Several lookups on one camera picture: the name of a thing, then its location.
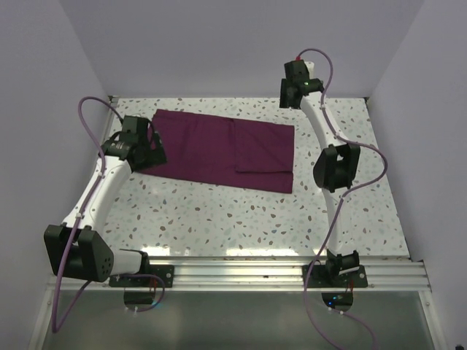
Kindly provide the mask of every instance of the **maroon fabric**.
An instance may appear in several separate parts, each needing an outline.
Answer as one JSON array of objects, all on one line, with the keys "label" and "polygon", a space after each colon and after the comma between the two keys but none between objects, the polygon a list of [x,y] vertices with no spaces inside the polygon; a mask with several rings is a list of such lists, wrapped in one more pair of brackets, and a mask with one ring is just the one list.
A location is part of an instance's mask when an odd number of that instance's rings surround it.
[{"label": "maroon fabric", "polygon": [[160,109],[153,124],[167,164],[143,174],[292,193],[292,125]]}]

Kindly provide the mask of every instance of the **purple cloth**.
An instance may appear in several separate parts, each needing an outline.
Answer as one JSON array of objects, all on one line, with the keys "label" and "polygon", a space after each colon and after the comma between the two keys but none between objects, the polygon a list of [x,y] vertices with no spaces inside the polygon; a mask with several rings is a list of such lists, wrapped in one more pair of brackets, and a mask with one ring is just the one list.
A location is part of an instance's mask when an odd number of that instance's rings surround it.
[{"label": "purple cloth", "polygon": [[153,124],[167,164],[143,174],[292,193],[292,125],[160,109]]}]

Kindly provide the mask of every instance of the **metal extrusion bar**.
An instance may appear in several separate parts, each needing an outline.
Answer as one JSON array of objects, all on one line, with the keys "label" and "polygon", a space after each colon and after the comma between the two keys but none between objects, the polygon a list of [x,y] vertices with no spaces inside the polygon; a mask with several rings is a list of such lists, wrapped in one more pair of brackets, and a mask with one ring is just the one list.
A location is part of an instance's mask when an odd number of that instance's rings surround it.
[{"label": "metal extrusion bar", "polygon": [[433,297],[430,292],[419,292],[420,302],[422,303],[423,312],[425,314],[426,323],[430,330],[431,339],[435,350],[448,349],[446,338],[444,337],[443,328],[436,313],[433,304]]},{"label": "metal extrusion bar", "polygon": [[[308,258],[297,259],[151,259],[151,264],[173,265],[172,291],[226,291],[226,292],[300,292],[303,290],[301,266]],[[381,260],[363,258],[368,288],[371,291],[430,291],[422,262],[409,260]],[[53,287],[55,277],[50,280]],[[62,289],[78,289],[81,281],[66,280]],[[108,283],[91,284],[88,289],[108,290]],[[313,289],[314,292],[338,292],[338,288]]]}]

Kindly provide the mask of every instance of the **black mounting bracket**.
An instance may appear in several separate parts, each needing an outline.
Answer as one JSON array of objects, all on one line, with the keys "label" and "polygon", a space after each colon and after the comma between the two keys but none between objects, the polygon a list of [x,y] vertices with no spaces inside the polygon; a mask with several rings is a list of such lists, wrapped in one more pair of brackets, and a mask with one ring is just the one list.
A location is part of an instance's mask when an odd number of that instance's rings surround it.
[{"label": "black mounting bracket", "polygon": [[[155,275],[163,280],[166,288],[172,288],[174,283],[175,267],[173,265],[148,265],[144,271],[140,271],[145,275]],[[150,279],[146,278],[132,278],[125,276],[111,276],[109,280],[109,287],[117,288],[141,288],[149,287]]]},{"label": "black mounting bracket", "polygon": [[[334,255],[328,249],[327,256],[326,264],[314,264],[308,280],[308,288],[347,288],[349,285],[353,288],[367,288],[365,268],[360,265],[357,251],[342,256]],[[309,265],[301,268],[304,282],[308,269]]]},{"label": "black mounting bracket", "polygon": [[122,131],[110,136],[102,144],[102,149],[105,155],[126,160],[131,171],[167,163],[161,138],[151,121],[144,117],[126,115]]},{"label": "black mounting bracket", "polygon": [[123,292],[123,303],[130,305],[151,305],[154,303],[155,293],[139,290],[137,292],[126,290]]},{"label": "black mounting bracket", "polygon": [[[301,267],[301,273],[306,280],[309,265]],[[312,274],[308,280],[307,288],[347,288],[353,282],[353,288],[367,288],[368,280],[366,279],[365,267],[360,265],[357,271],[343,273],[333,279],[330,278],[325,265],[315,265],[312,269]]]},{"label": "black mounting bracket", "polygon": [[279,108],[300,109],[303,96],[324,91],[321,80],[309,78],[309,71],[303,60],[288,62],[284,68],[285,78],[280,85]]}]

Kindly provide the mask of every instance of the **cloth fold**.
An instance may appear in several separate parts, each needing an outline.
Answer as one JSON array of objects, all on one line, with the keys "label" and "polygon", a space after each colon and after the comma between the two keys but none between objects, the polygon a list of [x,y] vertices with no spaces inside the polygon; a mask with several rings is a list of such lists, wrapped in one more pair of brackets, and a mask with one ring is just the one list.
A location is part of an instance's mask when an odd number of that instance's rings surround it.
[{"label": "cloth fold", "polygon": [[141,171],[209,184],[292,193],[294,127],[158,109],[167,164]]}]

